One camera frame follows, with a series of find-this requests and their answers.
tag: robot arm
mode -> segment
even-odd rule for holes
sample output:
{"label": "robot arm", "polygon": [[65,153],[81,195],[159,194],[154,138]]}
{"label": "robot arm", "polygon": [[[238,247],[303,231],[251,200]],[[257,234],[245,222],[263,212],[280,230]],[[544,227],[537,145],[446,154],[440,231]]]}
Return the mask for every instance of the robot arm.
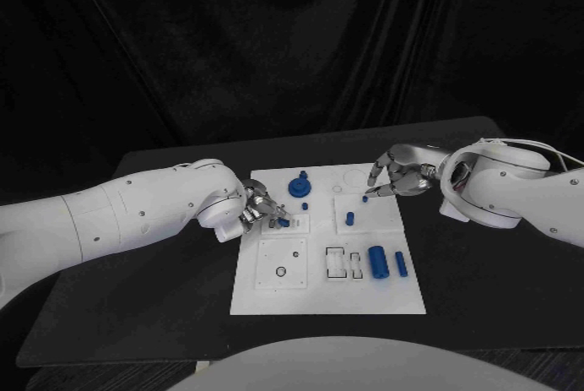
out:
{"label": "robot arm", "polygon": [[[538,152],[505,142],[555,152],[564,173],[550,172],[550,162]],[[433,146],[397,144],[369,174],[372,186],[387,166],[391,183],[365,195],[418,195],[438,181],[446,216],[503,229],[525,218],[547,236],[584,247],[584,168],[568,171],[561,156],[584,165],[548,145],[518,139],[482,139],[454,154]]]}
{"label": "robot arm", "polygon": [[0,207],[0,308],[39,279],[162,241],[190,219],[225,242],[267,215],[287,217],[265,187],[254,180],[244,184],[214,159]]}

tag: black table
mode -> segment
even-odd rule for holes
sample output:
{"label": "black table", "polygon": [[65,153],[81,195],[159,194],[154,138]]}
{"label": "black table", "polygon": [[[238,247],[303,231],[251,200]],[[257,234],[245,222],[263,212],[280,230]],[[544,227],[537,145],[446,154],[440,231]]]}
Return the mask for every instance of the black table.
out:
{"label": "black table", "polygon": [[[133,152],[115,177],[202,158],[254,169],[372,162],[395,143],[459,149],[502,136],[485,117],[257,142]],[[584,249],[522,221],[513,230],[438,213],[440,190],[398,198],[427,315],[231,316],[240,240],[190,222],[180,235],[61,273],[22,366],[214,360],[319,335],[401,339],[450,350],[584,345]]]}

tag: small blue part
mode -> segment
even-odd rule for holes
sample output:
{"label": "small blue part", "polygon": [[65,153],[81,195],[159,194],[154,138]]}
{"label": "small blue part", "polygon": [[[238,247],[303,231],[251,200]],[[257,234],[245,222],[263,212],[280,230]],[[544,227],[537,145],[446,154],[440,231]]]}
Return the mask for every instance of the small blue part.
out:
{"label": "small blue part", "polygon": [[346,213],[346,224],[349,226],[353,226],[353,223],[355,223],[355,214],[352,212],[348,212]]}
{"label": "small blue part", "polygon": [[310,193],[310,181],[307,180],[307,173],[300,172],[300,177],[294,178],[289,184],[289,193],[296,198],[303,198]]}
{"label": "small blue part", "polygon": [[290,221],[284,218],[278,218],[277,223],[283,226],[283,228],[287,228],[290,226]]}
{"label": "small blue part", "polygon": [[408,269],[405,268],[404,253],[395,252],[395,262],[398,264],[400,276],[408,277]]}
{"label": "small blue part", "polygon": [[385,252],[381,246],[369,248],[369,263],[374,278],[385,279],[389,277],[389,268],[387,267]]}

